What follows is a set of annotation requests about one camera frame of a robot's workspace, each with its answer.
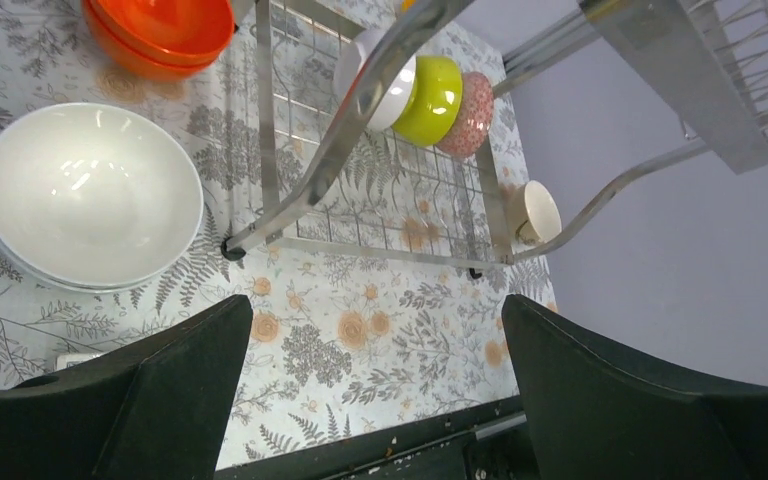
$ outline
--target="metal dish rack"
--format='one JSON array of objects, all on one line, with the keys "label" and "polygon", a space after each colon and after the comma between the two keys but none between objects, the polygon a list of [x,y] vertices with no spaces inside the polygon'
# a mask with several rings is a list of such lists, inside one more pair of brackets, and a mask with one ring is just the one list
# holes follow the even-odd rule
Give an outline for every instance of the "metal dish rack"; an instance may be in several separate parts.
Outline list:
[{"label": "metal dish rack", "polygon": [[[475,274],[563,246],[627,185],[701,153],[714,151],[738,174],[768,164],[768,0],[583,0],[581,11],[506,56],[508,75],[496,96],[604,38],[679,114],[689,143],[620,174],[557,237],[514,253],[492,138],[461,161],[393,133],[365,131],[401,66],[470,3],[418,1],[389,29],[340,105],[330,80],[322,84],[328,75],[318,87],[315,79],[301,82],[312,90],[288,84],[291,72],[273,63],[274,47],[327,69],[361,27],[316,2],[257,3],[264,210],[223,242],[226,258],[266,242]],[[280,167],[287,145],[309,161],[293,185]]]}]

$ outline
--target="pink patterned bowl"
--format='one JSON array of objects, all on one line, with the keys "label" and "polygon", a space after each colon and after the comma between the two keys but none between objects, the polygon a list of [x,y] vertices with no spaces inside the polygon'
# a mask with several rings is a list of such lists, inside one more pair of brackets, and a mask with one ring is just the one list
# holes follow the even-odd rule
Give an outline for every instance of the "pink patterned bowl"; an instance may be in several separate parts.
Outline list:
[{"label": "pink patterned bowl", "polygon": [[463,75],[464,95],[455,123],[437,148],[453,157],[466,158],[487,138],[493,122],[493,86],[480,72]]}]

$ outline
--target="stacked orange bowl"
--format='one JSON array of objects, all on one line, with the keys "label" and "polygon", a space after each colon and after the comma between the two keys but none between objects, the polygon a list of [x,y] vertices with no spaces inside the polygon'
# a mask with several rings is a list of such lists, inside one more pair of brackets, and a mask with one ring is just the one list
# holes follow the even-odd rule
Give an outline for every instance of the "stacked orange bowl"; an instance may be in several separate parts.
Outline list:
[{"label": "stacked orange bowl", "polygon": [[231,42],[228,0],[82,0],[90,32],[131,72],[176,82],[204,70]]}]

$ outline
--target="green bowl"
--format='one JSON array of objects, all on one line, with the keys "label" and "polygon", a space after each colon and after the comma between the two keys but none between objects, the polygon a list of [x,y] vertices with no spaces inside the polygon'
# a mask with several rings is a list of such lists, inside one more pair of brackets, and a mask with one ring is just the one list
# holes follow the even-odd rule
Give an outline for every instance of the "green bowl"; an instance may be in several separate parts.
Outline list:
[{"label": "green bowl", "polygon": [[448,57],[416,57],[416,99],[393,124],[393,130],[419,147],[439,142],[449,133],[463,99],[463,77]]}]

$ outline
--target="rack foot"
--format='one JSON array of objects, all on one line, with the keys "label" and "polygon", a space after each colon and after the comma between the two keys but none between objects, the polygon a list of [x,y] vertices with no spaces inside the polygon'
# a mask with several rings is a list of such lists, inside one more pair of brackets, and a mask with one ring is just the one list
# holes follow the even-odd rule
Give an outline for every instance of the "rack foot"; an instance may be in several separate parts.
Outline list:
[{"label": "rack foot", "polygon": [[243,257],[246,256],[245,250],[228,250],[228,240],[230,238],[226,238],[222,242],[222,246],[219,247],[219,250],[222,252],[222,256],[225,257],[225,260],[228,260],[230,262],[237,262],[243,259]]}]

